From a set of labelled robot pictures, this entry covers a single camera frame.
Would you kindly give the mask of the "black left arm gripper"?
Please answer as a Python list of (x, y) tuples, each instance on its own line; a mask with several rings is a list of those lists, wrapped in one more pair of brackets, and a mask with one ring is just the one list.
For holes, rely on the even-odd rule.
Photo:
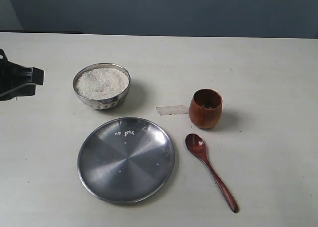
[(44, 83), (44, 71), (33, 67), (7, 68), (8, 59), (0, 50), (0, 100), (34, 96), (37, 85)]

